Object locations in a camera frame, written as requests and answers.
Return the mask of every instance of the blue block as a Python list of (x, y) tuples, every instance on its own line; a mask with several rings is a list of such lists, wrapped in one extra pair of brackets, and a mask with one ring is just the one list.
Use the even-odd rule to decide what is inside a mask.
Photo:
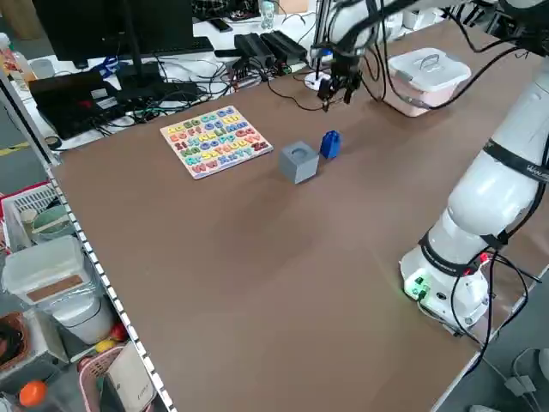
[(341, 137), (335, 131), (329, 131), (324, 135), (323, 142), (320, 145), (320, 154), (326, 159), (334, 159), (340, 153)]

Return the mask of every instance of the gray cube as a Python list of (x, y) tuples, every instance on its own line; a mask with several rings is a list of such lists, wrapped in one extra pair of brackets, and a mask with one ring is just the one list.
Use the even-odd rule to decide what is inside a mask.
[(282, 149), (278, 167), (293, 183), (303, 182), (317, 174), (318, 153), (303, 142), (290, 144)]

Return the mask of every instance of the yellow tape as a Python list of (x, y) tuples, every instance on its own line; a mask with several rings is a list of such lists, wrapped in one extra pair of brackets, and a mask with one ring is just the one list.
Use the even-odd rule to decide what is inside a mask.
[(24, 148), (30, 148), (30, 146), (31, 145), (29, 142), (24, 142), (16, 144), (15, 146), (10, 146), (8, 148), (0, 148), (0, 157), (18, 152), (19, 150), (23, 150)]

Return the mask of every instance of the robotic arm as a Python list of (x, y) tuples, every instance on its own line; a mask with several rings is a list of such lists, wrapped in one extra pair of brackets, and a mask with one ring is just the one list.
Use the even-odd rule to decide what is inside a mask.
[[(323, 3), (329, 8), (330, 0)], [(313, 51), (315, 47), (328, 47), (335, 60), (331, 78), (323, 80), (319, 89), (325, 110), (327, 102), (341, 88), (347, 90), (345, 101), (350, 101), (360, 82), (359, 59), (366, 47), (378, 41), (375, 27), (383, 17), (403, 8), (455, 3), (462, 2), (386, 0), (385, 10), (380, 14), (376, 0), (343, 0), (329, 8), (329, 13), (321, 9)], [(500, 4), (518, 21), (549, 27), (549, 0), (500, 0)], [(546, 58), (540, 73), (450, 194), (446, 210), (401, 260), (406, 294), (453, 331), (461, 332), (463, 327), (472, 326), (488, 309), (490, 289), (476, 261), (489, 247), (499, 250), (505, 245), (519, 227), (509, 233), (505, 229), (524, 210), (530, 208), (531, 215), (539, 205), (549, 183), (548, 152), (549, 58)]]

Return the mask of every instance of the desk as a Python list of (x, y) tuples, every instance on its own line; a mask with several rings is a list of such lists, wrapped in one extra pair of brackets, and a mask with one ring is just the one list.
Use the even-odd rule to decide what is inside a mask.
[[(452, 23), (390, 52), (424, 46), (473, 71), (492, 58), (474, 55)], [(452, 107), (420, 118), (364, 90), (350, 106), (303, 112), (261, 85), (67, 152), (54, 180), (179, 410), (426, 411), (474, 347), (418, 312), (398, 261), (539, 67), (536, 56), (511, 55)], [(319, 105), (291, 77), (272, 85)], [(226, 105), (275, 151), (194, 181), (159, 129)], [(314, 179), (288, 183), (280, 149), (317, 147), (333, 129), (341, 155)], [(549, 260), (546, 212), (507, 251), (538, 273)], [(499, 323), (521, 291), (508, 273), (496, 276)]]
[[(296, 41), (306, 34), (311, 27), (314, 26), (316, 17), (312, 13), (307, 13), (303, 16), (305, 24), (298, 18), (293, 17), (284, 21), (284, 15), (276, 15), (274, 22), (274, 29), (281, 30), (288, 36), (292, 37)], [(207, 36), (214, 46), (215, 50), (223, 49), (233, 49), (234, 48), (234, 35), (235, 34), (248, 34), (248, 33), (263, 33), (268, 30), (263, 30), (261, 28), (261, 19), (251, 19), (249, 21), (234, 22), (229, 24), (233, 27), (233, 31), (229, 33), (220, 33), (216, 28), (214, 28), (208, 22), (201, 22), (193, 25), (194, 35), (195, 36)], [(313, 40), (314, 29), (310, 30), (309, 33), (303, 38), (302, 45), (308, 49), (310, 48)], [(68, 73), (78, 73), (79, 70), (75, 68), (72, 62), (60, 62), (55, 56), (46, 57), (51, 60), (53, 67), (59, 75), (66, 75)], [(90, 59), (89, 67), (94, 67), (97, 64), (103, 62), (103, 58), (94, 58)], [(200, 80), (197, 75), (208, 77), (211, 76), (216, 71), (216, 66), (220, 67), (224, 63), (231, 62), (236, 60), (236, 58), (216, 58), (212, 52), (207, 53), (194, 53), (190, 55), (178, 55), (170, 56), (166, 58), (160, 58), (165, 64), (166, 74), (170, 79), (179, 79), (179, 80)], [(145, 62), (154, 61), (153, 58), (144, 59)], [(304, 64), (301, 64), (296, 70), (304, 67)], [(110, 84), (115, 88), (120, 89), (120, 84), (118, 79), (115, 76), (110, 76), (106, 79)], [(213, 85), (212, 91), (217, 93), (223, 89), (223, 85)], [(56, 133), (52, 127), (46, 123), (46, 121), (40, 116), (37, 108), (36, 102), (32, 98), (32, 95), (29, 92), (22, 92), (19, 88), (18, 93), (25, 103), (29, 114), (33, 118), (34, 122), (38, 126), (39, 131), (43, 136), (55, 136)], [(170, 102), (166, 102), (164, 106), (171, 105)], [(129, 118), (121, 118), (115, 121), (116, 124), (127, 124), (131, 125), (133, 122)], [(106, 129), (110, 132), (117, 132), (119, 128), (113, 128), (106, 126)], [(86, 133), (82, 133), (78, 136), (72, 137), (69, 140), (63, 142), (63, 146), (60, 148), (62, 150), (76, 148), (90, 142), (94, 142), (103, 137), (101, 133), (97, 130), (90, 130)]]

